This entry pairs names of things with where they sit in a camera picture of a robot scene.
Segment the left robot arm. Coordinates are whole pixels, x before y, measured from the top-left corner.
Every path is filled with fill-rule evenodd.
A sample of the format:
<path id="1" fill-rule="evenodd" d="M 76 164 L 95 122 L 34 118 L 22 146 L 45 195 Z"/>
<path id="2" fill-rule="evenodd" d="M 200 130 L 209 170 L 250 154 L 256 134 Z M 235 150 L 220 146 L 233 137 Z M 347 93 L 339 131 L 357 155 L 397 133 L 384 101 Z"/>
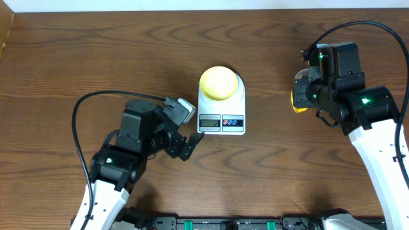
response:
<path id="1" fill-rule="evenodd" d="M 163 105 L 146 100 L 127 102 L 120 129 L 107 135 L 91 159 L 90 184 L 71 228 L 110 229 L 151 156 L 165 151 L 171 158 L 188 160 L 204 135 L 184 137 L 178 129 L 195 111 L 182 98 L 166 98 Z"/>

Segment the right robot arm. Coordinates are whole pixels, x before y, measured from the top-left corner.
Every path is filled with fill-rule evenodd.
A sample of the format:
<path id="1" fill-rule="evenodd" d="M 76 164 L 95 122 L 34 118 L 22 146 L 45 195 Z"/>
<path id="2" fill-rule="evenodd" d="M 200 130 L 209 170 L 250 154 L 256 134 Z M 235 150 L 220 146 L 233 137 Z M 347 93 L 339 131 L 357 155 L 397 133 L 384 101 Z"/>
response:
<path id="1" fill-rule="evenodd" d="M 293 110 L 315 108 L 324 124 L 342 128 L 369 173 L 387 229 L 408 229 L 408 187 L 396 155 L 397 148 L 407 155 L 408 146 L 404 135 L 395 142 L 399 110 L 390 91 L 366 87 L 356 43 L 313 45 L 302 57 L 309 67 L 294 78 Z"/>

